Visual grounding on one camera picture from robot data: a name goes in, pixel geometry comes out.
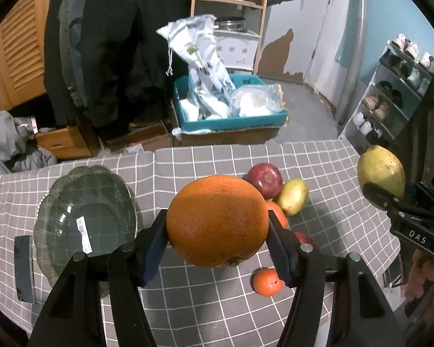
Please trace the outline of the person's right hand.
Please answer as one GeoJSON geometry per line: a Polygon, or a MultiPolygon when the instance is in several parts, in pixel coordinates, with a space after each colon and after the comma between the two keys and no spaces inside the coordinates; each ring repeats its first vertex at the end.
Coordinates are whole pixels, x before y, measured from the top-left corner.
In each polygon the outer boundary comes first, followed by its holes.
{"type": "Polygon", "coordinates": [[[404,296],[408,301],[421,298],[423,287],[426,282],[434,284],[434,261],[423,261],[423,252],[415,250],[412,256],[412,268],[409,273],[409,280],[404,290],[404,296]]]}

